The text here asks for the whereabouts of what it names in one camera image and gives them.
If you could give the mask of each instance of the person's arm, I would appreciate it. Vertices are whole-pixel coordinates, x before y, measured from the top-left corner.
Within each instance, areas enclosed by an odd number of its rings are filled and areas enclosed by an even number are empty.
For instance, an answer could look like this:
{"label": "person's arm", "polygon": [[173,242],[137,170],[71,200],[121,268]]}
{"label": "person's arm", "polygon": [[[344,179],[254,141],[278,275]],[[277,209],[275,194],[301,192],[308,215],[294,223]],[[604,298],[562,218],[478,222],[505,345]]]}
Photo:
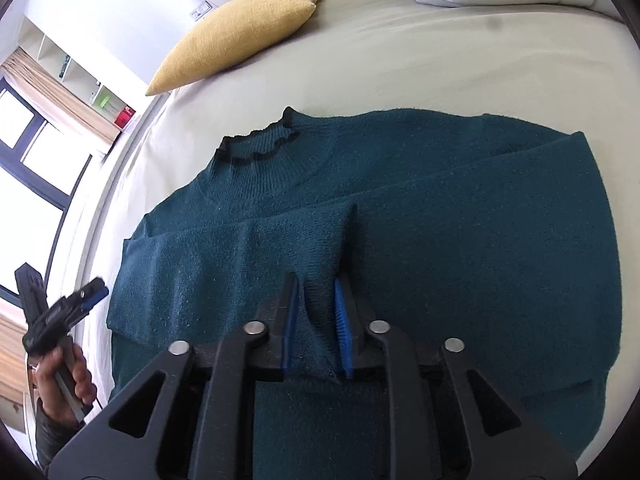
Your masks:
{"label": "person's arm", "polygon": [[[97,389],[91,382],[91,372],[86,367],[82,349],[76,344],[74,355],[76,362],[71,375],[76,381],[76,396],[85,404],[92,404]],[[84,422],[78,424],[56,384],[54,375],[62,363],[63,352],[58,347],[42,358],[35,372],[40,395],[36,409],[36,452],[41,468],[47,468],[56,453],[84,426]]]}

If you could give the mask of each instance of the window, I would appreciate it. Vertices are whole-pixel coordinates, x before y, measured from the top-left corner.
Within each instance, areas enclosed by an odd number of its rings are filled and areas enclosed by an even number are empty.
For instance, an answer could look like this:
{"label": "window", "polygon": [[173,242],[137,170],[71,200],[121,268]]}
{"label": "window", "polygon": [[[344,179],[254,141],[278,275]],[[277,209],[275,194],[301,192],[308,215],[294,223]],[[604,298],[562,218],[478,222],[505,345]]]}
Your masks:
{"label": "window", "polygon": [[49,279],[60,229],[91,156],[0,79],[0,297],[20,306],[14,271]]}

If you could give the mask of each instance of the wall socket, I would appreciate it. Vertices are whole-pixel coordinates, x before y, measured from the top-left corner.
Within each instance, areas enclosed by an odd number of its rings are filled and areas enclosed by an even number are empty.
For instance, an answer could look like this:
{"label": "wall socket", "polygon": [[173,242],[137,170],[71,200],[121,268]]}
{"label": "wall socket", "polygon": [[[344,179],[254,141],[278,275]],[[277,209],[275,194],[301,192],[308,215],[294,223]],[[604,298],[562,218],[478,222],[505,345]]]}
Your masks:
{"label": "wall socket", "polygon": [[202,2],[199,6],[193,9],[189,15],[193,18],[194,22],[197,22],[202,16],[212,9],[209,2]]}

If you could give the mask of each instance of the ribbed collar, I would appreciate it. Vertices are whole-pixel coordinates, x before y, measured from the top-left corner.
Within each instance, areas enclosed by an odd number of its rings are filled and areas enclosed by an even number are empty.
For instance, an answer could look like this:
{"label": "ribbed collar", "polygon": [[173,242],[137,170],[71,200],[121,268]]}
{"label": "ribbed collar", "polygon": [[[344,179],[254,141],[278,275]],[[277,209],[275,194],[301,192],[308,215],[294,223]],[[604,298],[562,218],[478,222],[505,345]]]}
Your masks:
{"label": "ribbed collar", "polygon": [[335,145],[327,125],[287,107],[264,130],[224,137],[199,177],[202,192],[218,203],[278,195],[327,161]]}

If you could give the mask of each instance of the triangular cutout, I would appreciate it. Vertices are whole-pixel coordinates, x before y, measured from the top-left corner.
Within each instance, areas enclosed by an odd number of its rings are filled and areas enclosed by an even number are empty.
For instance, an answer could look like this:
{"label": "triangular cutout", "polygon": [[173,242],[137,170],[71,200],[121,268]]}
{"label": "triangular cutout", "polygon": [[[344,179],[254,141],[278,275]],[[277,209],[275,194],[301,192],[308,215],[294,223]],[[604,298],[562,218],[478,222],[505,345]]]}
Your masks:
{"label": "triangular cutout", "polygon": [[164,383],[164,374],[156,372],[109,420],[109,426],[135,438],[145,436]]}
{"label": "triangular cutout", "polygon": [[474,394],[484,432],[495,436],[505,431],[514,430],[522,423],[518,416],[504,402],[495,390],[475,370],[469,370],[466,378]]}

